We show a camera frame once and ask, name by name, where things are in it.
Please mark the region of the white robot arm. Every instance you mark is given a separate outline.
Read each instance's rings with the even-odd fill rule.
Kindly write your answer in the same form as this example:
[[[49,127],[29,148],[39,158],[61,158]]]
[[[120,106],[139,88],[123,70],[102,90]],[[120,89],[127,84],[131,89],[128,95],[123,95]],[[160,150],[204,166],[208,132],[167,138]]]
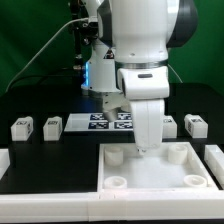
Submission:
[[[81,0],[93,40],[82,89],[103,96],[105,117],[131,110],[137,150],[162,143],[164,100],[169,97],[168,50],[197,29],[194,0]]]

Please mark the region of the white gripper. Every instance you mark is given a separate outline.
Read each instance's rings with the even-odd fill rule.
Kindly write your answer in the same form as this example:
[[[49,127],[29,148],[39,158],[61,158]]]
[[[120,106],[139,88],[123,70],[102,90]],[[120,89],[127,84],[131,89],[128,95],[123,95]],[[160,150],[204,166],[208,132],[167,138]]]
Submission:
[[[103,97],[102,110],[109,122],[118,119],[120,99],[118,93]],[[140,156],[147,150],[158,148],[162,143],[165,103],[163,99],[135,100],[130,102],[135,144]]]

